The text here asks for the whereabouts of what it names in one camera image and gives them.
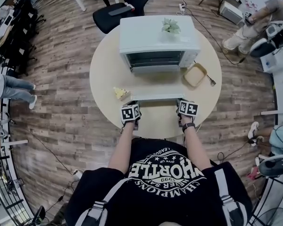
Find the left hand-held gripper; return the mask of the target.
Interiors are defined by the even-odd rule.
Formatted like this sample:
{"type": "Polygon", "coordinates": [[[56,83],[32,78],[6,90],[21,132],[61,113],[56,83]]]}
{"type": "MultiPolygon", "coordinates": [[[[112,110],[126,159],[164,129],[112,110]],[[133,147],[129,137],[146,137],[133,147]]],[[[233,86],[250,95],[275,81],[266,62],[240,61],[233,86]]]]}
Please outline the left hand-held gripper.
{"type": "Polygon", "coordinates": [[[131,101],[121,107],[121,122],[123,126],[128,122],[134,122],[134,130],[139,128],[139,120],[141,119],[140,103],[131,101]]]}

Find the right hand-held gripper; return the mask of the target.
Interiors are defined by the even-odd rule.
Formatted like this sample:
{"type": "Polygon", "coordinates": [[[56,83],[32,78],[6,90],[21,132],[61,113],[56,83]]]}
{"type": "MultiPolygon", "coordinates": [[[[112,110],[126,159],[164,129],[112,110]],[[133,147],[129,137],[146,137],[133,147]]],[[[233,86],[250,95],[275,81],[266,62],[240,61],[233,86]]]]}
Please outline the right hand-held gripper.
{"type": "Polygon", "coordinates": [[[178,124],[179,127],[182,128],[183,124],[182,124],[182,115],[189,117],[191,122],[194,122],[195,117],[198,113],[198,105],[195,104],[194,102],[191,101],[187,101],[183,98],[178,98],[176,100],[176,114],[179,117],[178,119],[178,124]]]}

